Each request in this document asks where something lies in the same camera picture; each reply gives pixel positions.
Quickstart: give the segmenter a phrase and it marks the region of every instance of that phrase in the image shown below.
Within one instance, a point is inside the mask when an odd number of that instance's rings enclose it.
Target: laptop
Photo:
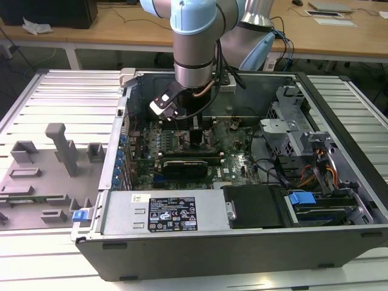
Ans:
[[[313,7],[316,11],[353,13],[352,9],[343,4],[310,1],[309,5]]]

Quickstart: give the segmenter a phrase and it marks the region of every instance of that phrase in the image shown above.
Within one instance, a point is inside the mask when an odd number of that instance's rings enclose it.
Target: motherboard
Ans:
[[[175,121],[148,122],[130,130],[129,160],[133,190],[220,189],[260,184],[258,169],[247,154],[252,127],[238,119],[213,120],[199,144]]]

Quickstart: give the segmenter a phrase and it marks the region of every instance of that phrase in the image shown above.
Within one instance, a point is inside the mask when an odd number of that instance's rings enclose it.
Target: paper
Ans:
[[[29,33],[32,33],[33,35],[38,35],[38,33],[53,32],[50,24],[36,24],[26,20],[25,18],[23,18],[23,20],[24,20],[24,24],[22,27]]]
[[[379,14],[381,15],[382,18],[388,19],[388,12],[380,11]]]
[[[352,21],[349,21],[349,20],[320,19],[320,18],[314,18],[314,19],[317,23],[322,25],[357,27],[357,25],[355,25]]]

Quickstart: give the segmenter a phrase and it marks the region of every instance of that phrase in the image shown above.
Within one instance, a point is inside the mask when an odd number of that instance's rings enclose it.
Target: floor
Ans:
[[[25,57],[38,68],[69,69],[64,50],[59,48],[20,48]],[[86,70],[116,70],[116,53],[106,50],[78,50],[83,69]],[[149,52],[122,52],[123,67],[154,68],[156,53]],[[164,54],[157,67],[172,68],[172,55]],[[275,70],[282,71],[285,65],[282,60]],[[371,100],[384,86],[388,78],[388,67],[383,71],[381,64],[360,64],[352,62],[345,67],[344,62],[338,62],[334,70],[325,73],[326,63],[322,61],[294,60],[289,68],[291,72],[304,72],[308,75],[346,75]],[[28,64],[18,51],[13,53],[9,61],[0,59],[0,119],[7,113],[17,96],[23,91],[33,76]],[[384,92],[376,100],[377,107],[385,113],[388,108],[388,96]]]

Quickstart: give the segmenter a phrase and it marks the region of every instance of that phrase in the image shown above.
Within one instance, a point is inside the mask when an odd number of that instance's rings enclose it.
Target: white cloth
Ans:
[[[26,20],[25,18],[23,18],[23,20],[24,20],[24,24],[22,27],[29,33],[32,33],[33,35],[38,35],[38,33],[53,32],[50,24],[36,24]]]

